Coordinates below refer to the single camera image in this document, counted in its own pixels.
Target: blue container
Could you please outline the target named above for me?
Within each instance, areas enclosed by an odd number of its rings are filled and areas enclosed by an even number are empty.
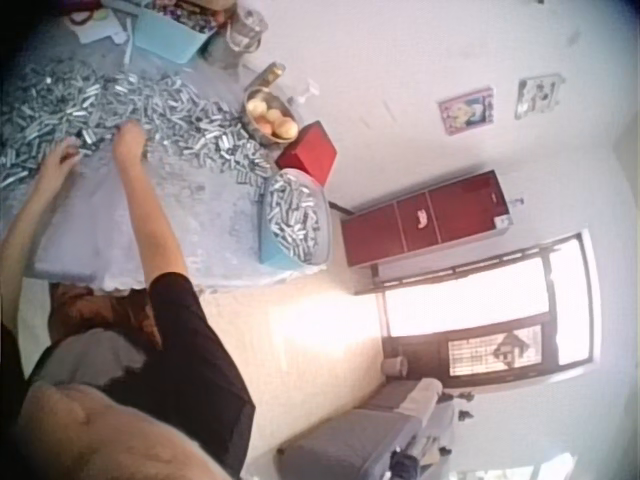
[[[289,255],[284,250],[269,226],[267,215],[269,214],[269,189],[271,184],[282,174],[294,176],[301,185],[308,187],[316,200],[318,223],[320,225],[320,233],[318,239],[318,248],[314,254],[314,258],[310,264],[304,264],[295,257]],[[279,270],[303,270],[305,267],[314,266],[322,267],[328,261],[331,255],[331,216],[329,213],[329,204],[324,195],[324,190],[318,182],[300,170],[293,168],[285,168],[277,175],[274,175],[267,184],[264,202],[262,204],[262,214],[260,215],[260,263],[268,265]]]
[[[165,15],[142,8],[133,42],[173,62],[187,63],[212,33],[196,32]]]

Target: metal bowl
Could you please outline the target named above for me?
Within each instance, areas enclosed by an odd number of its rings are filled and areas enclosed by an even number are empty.
[[[256,124],[255,120],[251,115],[249,115],[249,112],[247,111],[247,103],[249,103],[249,101],[253,100],[254,98],[259,98],[260,100],[265,102],[267,104],[267,107],[269,107],[270,109],[276,108],[280,110],[282,112],[282,115],[284,115],[285,117],[292,118],[298,125],[300,125],[295,115],[293,114],[293,112],[285,102],[283,102],[279,97],[271,93],[269,89],[264,87],[257,87],[247,92],[247,94],[244,96],[244,103],[242,104],[241,120],[242,120],[242,124],[244,125],[244,128],[247,129],[249,134],[260,145],[264,145],[265,147],[269,147],[271,145],[286,145],[288,143],[293,142],[297,138],[297,135],[293,138],[284,139],[284,138],[277,137],[275,135],[267,135],[258,128],[258,125]]]

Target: floor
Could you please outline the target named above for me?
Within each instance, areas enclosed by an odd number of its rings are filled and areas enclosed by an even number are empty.
[[[247,478],[276,480],[275,450],[283,442],[358,404],[383,380],[376,301],[352,295],[368,278],[346,266],[337,214],[333,228],[327,270],[201,299],[257,405]],[[20,311],[26,369],[48,343],[48,308],[46,284],[26,280]]]

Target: black shirt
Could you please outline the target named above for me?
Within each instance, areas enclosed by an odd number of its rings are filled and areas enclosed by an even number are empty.
[[[239,477],[255,413],[242,376],[207,323],[188,278],[177,273],[160,275],[151,283],[149,297],[162,350],[131,338],[144,349],[144,365],[137,371],[127,370],[100,390],[121,405],[181,430],[230,475]],[[55,348],[45,350],[34,374]],[[7,439],[34,374],[25,379],[16,339],[4,325],[0,369],[2,437]]]

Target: hand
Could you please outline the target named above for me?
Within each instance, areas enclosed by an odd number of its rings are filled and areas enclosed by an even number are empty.
[[[82,158],[78,152],[78,139],[69,137],[55,146],[45,157],[40,165],[40,173],[36,178],[34,195],[42,198],[47,203],[62,188],[69,172],[77,165]]]
[[[135,120],[128,120],[113,139],[113,158],[118,167],[140,162],[147,142],[147,134]]]

